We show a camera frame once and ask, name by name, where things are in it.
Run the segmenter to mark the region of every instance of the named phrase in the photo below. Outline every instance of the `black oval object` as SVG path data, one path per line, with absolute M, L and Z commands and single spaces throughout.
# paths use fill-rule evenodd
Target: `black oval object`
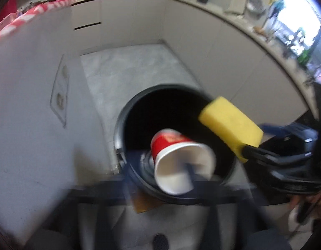
M 201 91 L 183 85 L 157 85 L 134 96 L 121 110 L 114 130 L 117 156 L 129 164 L 133 182 L 148 194 L 165 202 L 191 205 L 199 201 L 186 193 L 171 196 L 147 183 L 141 174 L 140 157 L 150 150 L 151 139 L 170 128 L 188 138 L 208 145 L 216 155 L 215 175 L 225 180 L 232 172 L 235 155 L 198 116 L 211 99 Z

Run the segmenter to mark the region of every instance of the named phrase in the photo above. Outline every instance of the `wall outlet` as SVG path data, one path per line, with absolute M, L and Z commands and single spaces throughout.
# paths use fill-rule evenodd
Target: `wall outlet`
M 50 107 L 63 127 L 67 124 L 67 99 L 68 99 L 69 71 L 63 55 L 58 66 L 53 84 Z

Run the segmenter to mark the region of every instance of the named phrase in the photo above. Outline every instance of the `paper cup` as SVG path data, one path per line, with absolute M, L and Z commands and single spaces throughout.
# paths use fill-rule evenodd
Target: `paper cup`
M 164 129 L 151 140 L 151 153 L 155 163 L 155 181 L 170 195 L 182 195 L 193 189 L 185 162 L 194 172 L 210 179 L 216 167 L 216 157 L 210 147 L 190 140 L 181 133 Z

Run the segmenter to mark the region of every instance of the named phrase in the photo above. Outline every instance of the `tile floor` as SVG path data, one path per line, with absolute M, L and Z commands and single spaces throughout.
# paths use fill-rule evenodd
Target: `tile floor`
M 201 89 L 195 79 L 162 44 L 139 45 L 108 49 L 81 56 L 96 108 L 102 119 L 104 134 L 111 154 L 112 164 L 116 164 L 113 150 L 113 132 L 120 110 L 138 92 L 168 83 L 185 84 Z M 237 163 L 229 184 L 244 187 L 248 184 L 246 173 Z M 145 213 L 137 214 L 132 206 L 112 208 L 112 226 L 120 249 L 151 250 L 151 241 L 157 233 L 167 235 L 170 250 L 196 249 L 207 208 L 200 206 L 163 205 Z M 82 219 L 84 250 L 93 249 L 93 234 L 96 219 L 94 206 L 85 205 Z M 223 249 L 231 249 L 235 227 L 235 207 L 219 206 L 219 221 Z M 267 213 L 277 221 L 286 215 L 286 205 L 281 208 L 267 208 Z M 292 247 L 300 249 L 309 233 L 294 237 Z

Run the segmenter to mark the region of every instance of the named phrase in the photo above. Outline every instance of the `yellow sponge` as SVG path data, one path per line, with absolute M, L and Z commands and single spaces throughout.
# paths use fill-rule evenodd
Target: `yellow sponge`
M 223 97 L 208 104 L 199 121 L 222 139 L 243 163 L 247 161 L 241 156 L 243 145 L 258 147 L 262 140 L 263 131 Z

